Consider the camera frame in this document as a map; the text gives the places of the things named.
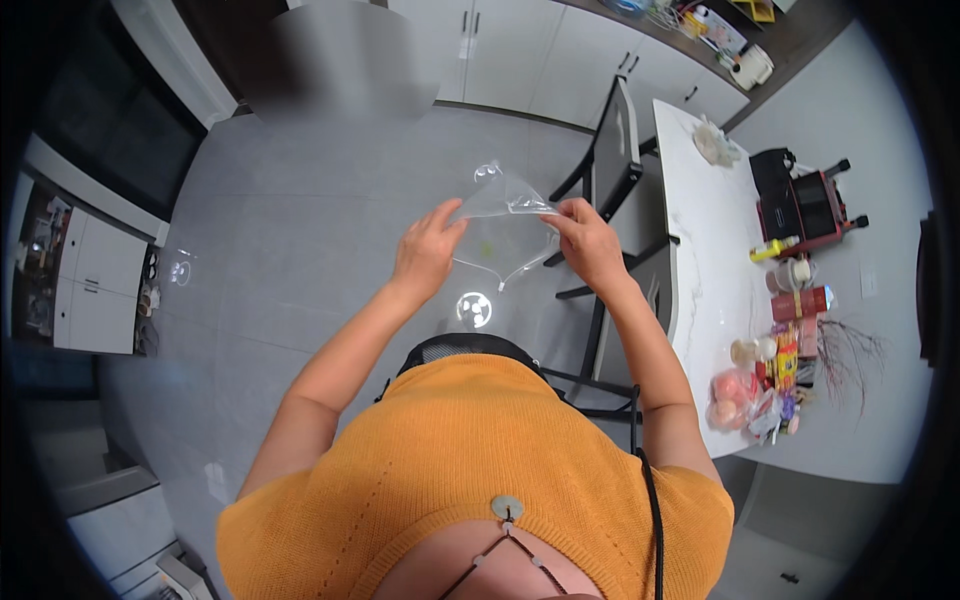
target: blurred patch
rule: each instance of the blurred patch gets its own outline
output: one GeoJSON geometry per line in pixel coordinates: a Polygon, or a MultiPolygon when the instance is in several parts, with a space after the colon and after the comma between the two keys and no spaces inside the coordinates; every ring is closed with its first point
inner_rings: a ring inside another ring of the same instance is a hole
{"type": "Polygon", "coordinates": [[[416,123],[437,97],[439,69],[395,12],[325,1],[266,27],[246,52],[243,85],[253,112],[279,131],[369,149],[416,123]]]}

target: orange knit top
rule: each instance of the orange knit top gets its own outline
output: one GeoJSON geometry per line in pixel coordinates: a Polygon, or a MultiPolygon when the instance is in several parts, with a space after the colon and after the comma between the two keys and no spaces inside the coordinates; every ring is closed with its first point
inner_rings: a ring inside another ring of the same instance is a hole
{"type": "MultiPolygon", "coordinates": [[[[686,468],[653,469],[666,598],[703,598],[723,569],[733,505],[686,468]]],[[[217,554],[245,598],[373,595],[418,542],[466,519],[499,520],[563,553],[609,600],[652,598],[653,524],[640,461],[517,361],[462,354],[416,367],[363,411],[311,470],[228,506],[217,554]]]]}

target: hand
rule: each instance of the hand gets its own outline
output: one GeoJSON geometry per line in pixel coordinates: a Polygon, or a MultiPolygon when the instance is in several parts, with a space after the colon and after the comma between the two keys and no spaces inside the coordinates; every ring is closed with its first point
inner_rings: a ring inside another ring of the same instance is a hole
{"type": "Polygon", "coordinates": [[[568,198],[557,206],[558,215],[540,219],[560,231],[560,249],[574,273],[601,299],[627,275],[616,231],[583,198],[568,198]]]}
{"type": "Polygon", "coordinates": [[[446,222],[463,203],[451,198],[408,227],[400,238],[390,281],[414,310],[430,300],[450,275],[453,250],[467,230],[467,219],[449,226],[446,222]]]}

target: black bag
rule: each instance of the black bag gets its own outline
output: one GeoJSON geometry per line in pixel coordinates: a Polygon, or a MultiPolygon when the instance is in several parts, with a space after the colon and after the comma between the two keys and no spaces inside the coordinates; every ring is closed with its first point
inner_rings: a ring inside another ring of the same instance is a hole
{"type": "Polygon", "coordinates": [[[750,168],[754,171],[754,183],[760,198],[770,192],[777,192],[790,181],[790,169],[797,158],[786,148],[764,150],[750,157],[750,168]]]}

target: forearm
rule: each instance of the forearm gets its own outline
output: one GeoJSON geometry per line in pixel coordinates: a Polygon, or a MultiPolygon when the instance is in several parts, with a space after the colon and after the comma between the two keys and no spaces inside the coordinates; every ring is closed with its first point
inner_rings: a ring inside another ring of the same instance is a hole
{"type": "Polygon", "coordinates": [[[686,373],[656,315],[630,276],[602,296],[640,386],[643,448],[654,467],[685,467],[720,483],[710,460],[686,373]]]}
{"type": "Polygon", "coordinates": [[[383,349],[419,307],[388,283],[303,367],[287,396],[339,415],[353,401],[383,349]]]}
{"type": "Polygon", "coordinates": [[[640,386],[642,410],[672,404],[692,406],[684,368],[636,281],[625,274],[601,300],[620,335],[631,378],[640,386]]]}
{"type": "Polygon", "coordinates": [[[417,308],[388,283],[320,348],[280,401],[237,499],[278,477],[310,468],[330,449],[340,413],[417,308]]]}

